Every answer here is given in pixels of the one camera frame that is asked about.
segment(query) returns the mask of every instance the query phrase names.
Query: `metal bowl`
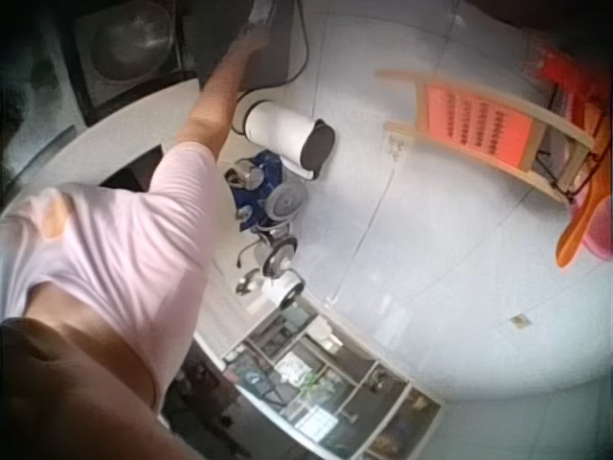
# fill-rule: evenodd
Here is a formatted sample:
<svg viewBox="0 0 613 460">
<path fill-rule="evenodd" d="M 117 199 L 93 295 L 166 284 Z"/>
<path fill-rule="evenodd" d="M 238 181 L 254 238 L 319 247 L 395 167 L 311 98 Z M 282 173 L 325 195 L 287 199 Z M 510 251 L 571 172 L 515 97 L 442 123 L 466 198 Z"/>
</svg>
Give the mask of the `metal bowl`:
<svg viewBox="0 0 613 460">
<path fill-rule="evenodd" d="M 172 42 L 173 26 L 166 10 L 146 1 L 131 2 L 96 31 L 92 63 L 105 79 L 139 79 L 160 68 Z"/>
</svg>

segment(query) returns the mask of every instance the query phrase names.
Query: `pink shirt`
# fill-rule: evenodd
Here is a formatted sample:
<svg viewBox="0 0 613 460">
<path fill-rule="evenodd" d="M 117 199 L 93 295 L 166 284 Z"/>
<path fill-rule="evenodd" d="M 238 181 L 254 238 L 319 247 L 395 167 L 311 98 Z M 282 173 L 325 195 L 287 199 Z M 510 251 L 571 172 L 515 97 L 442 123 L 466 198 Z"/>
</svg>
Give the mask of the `pink shirt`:
<svg viewBox="0 0 613 460">
<path fill-rule="evenodd" d="M 20 203 L 0 220 L 0 320 L 22 316 L 28 291 L 52 282 L 124 338 L 160 398 L 191 344 L 206 284 L 215 167 L 208 149 L 184 143 L 147 193 L 68 184 Z M 59 196 L 71 212 L 61 235 L 46 238 L 41 221 Z"/>
</svg>

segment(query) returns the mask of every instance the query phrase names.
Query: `person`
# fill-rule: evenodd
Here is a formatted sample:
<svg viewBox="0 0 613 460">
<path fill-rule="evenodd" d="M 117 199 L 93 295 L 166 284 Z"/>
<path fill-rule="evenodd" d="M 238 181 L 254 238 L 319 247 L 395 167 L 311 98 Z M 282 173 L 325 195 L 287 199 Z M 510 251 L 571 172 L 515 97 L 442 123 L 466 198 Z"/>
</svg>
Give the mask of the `person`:
<svg viewBox="0 0 613 460">
<path fill-rule="evenodd" d="M 230 46 L 147 193 L 68 184 L 0 221 L 0 457 L 196 457 L 156 413 L 192 342 L 212 176 L 265 43 L 251 27 Z"/>
</svg>

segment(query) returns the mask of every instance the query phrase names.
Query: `wooden frame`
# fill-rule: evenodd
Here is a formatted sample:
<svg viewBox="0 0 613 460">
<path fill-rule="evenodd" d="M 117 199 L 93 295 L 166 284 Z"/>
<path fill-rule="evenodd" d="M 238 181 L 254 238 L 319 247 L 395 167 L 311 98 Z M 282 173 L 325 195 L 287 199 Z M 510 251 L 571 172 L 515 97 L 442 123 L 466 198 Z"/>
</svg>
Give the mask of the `wooden frame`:
<svg viewBox="0 0 613 460">
<path fill-rule="evenodd" d="M 466 156 L 487 163 L 504 171 L 505 173 L 509 173 L 523 180 L 542 193 L 560 202 L 567 202 L 567 198 L 564 193 L 570 190 L 570 187 L 577 177 L 577 174 L 579 173 L 579 170 L 581 169 L 590 149 L 594 147 L 594 138 L 584 130 L 570 123 L 568 120 L 539 105 L 524 101 L 494 89 L 440 78 L 435 74 L 405 70 L 380 70 L 376 72 L 375 75 L 378 78 L 387 81 L 412 82 L 416 86 L 416 126 L 410 126 L 399 122 L 389 122 L 385 125 L 386 129 L 401 135 L 420 138 L 427 142 L 443 145 L 447 148 L 459 151 Z M 532 125 L 519 165 L 515 167 L 500 161 L 495 157 L 475 151 L 474 149 L 466 147 L 463 148 L 461 146 L 450 147 L 439 140 L 433 139 L 430 136 L 428 122 L 428 85 L 437 85 L 451 91 L 474 95 L 491 103 L 500 104 L 516 110 L 530 117 L 532 119 Z M 532 166 L 536 159 L 538 149 L 548 128 L 561 132 L 566 137 L 567 141 L 572 145 L 570 158 L 564 164 L 562 173 L 556 182 L 556 187 L 552 186 L 548 179 L 532 171 Z"/>
</svg>

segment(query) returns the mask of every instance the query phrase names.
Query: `wooden chair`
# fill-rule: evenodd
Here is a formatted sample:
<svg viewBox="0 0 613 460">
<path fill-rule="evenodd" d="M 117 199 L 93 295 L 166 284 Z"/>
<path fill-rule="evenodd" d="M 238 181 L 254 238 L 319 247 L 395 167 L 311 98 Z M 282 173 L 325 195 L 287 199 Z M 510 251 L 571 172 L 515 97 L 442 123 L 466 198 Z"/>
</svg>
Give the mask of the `wooden chair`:
<svg viewBox="0 0 613 460">
<path fill-rule="evenodd" d="M 388 122 L 386 129 L 452 148 L 567 203 L 566 194 L 594 146 L 582 129 L 539 105 L 484 86 L 404 70 L 381 70 L 376 76 L 416 86 L 416 125 Z M 571 144 L 554 179 L 533 171 L 547 129 L 561 132 Z"/>
</svg>

